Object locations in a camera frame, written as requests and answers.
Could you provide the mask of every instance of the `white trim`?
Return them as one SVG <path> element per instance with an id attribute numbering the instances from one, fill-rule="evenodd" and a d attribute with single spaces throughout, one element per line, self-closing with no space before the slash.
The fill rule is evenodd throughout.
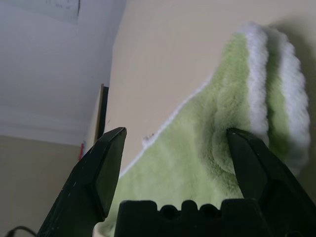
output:
<path id="1" fill-rule="evenodd" d="M 0 135 L 80 146 L 87 122 L 0 107 Z"/>
<path id="2" fill-rule="evenodd" d="M 305 78 L 301 73 L 301 63 L 295 56 L 295 48 L 288 41 L 287 36 L 276 29 L 269 29 L 269 33 L 274 34 L 277 39 L 281 90 L 285 98 L 288 119 L 289 152 L 284 163 L 294 175 L 298 175 L 308 163 L 308 149 L 311 141 Z"/>
<path id="3" fill-rule="evenodd" d="M 266 64 L 268 61 L 267 35 L 262 27 L 247 24 L 241 31 L 247 39 L 249 53 L 248 66 L 248 102 L 251 133 L 258 136 L 266 145 L 269 144 L 268 119 L 266 104 Z"/>
<path id="4" fill-rule="evenodd" d="M 205 82 L 191 95 L 189 95 L 182 103 L 176 108 L 176 110 L 171 114 L 171 116 L 163 123 L 163 125 L 158 129 L 158 131 L 152 136 L 146 143 L 143 145 L 142 151 L 137 155 L 137 157 L 119 174 L 119 178 L 122 177 L 138 160 L 139 158 L 143 155 L 145 150 L 147 150 L 159 137 L 159 135 L 164 131 L 164 129 L 171 124 L 171 122 L 174 120 L 174 118 L 177 116 L 179 111 L 182 109 L 182 107 L 189 101 L 191 100 L 194 96 L 196 96 L 199 92 L 201 92 L 204 87 L 211 81 L 213 74 L 211 74 Z"/>

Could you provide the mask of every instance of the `fluffy fabric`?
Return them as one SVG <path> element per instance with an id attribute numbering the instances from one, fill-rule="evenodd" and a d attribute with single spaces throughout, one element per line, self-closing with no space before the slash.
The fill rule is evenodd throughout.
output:
<path id="1" fill-rule="evenodd" d="M 233 34 L 216 72 L 189 96 L 122 172 L 110 214 L 95 231 L 113 236 L 123 200 L 153 200 L 158 208 L 184 200 L 220 207 L 242 198 L 226 129 L 250 131 L 294 174 L 310 142 L 304 77 L 284 34 L 256 24 Z"/>

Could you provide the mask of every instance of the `wall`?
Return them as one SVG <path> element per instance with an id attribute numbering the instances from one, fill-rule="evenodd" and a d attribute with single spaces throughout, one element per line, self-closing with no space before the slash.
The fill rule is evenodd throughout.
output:
<path id="1" fill-rule="evenodd" d="M 312 0 L 131 0 L 113 49 L 107 128 L 127 127 L 125 168 L 220 60 L 231 34 L 246 22 L 288 33 L 303 62 L 310 99 L 310 165 L 301 184 L 316 203 L 316 3 Z"/>
<path id="2" fill-rule="evenodd" d="M 80 145 L 126 0 L 81 0 L 77 24 L 0 0 L 0 134 Z"/>
<path id="3" fill-rule="evenodd" d="M 0 236 L 24 225 L 38 231 L 80 148 L 0 136 Z M 22 231 L 17 236 L 29 236 Z"/>

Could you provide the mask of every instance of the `green towel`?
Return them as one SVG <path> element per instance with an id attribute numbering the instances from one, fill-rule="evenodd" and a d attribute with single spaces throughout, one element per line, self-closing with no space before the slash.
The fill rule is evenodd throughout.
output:
<path id="1" fill-rule="evenodd" d="M 123 200 L 158 208 L 198 207 L 242 198 L 226 140 L 229 127 L 261 138 L 294 174 L 308 160 L 304 77 L 286 35 L 254 23 L 232 35 L 216 72 L 189 96 L 121 174 L 108 218 L 95 231 L 113 236 Z"/>

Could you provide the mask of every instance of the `beige wall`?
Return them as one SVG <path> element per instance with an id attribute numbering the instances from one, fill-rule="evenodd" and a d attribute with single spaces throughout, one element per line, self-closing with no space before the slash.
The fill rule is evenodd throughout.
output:
<path id="1" fill-rule="evenodd" d="M 300 181 L 316 202 L 316 2 L 130 0 L 113 49 L 107 130 L 127 127 L 122 168 L 216 68 L 223 45 L 249 21 L 288 33 L 303 62 L 311 115 L 311 163 Z"/>
<path id="2" fill-rule="evenodd" d="M 0 236 L 18 225 L 39 230 L 78 155 L 77 146 L 0 136 Z"/>

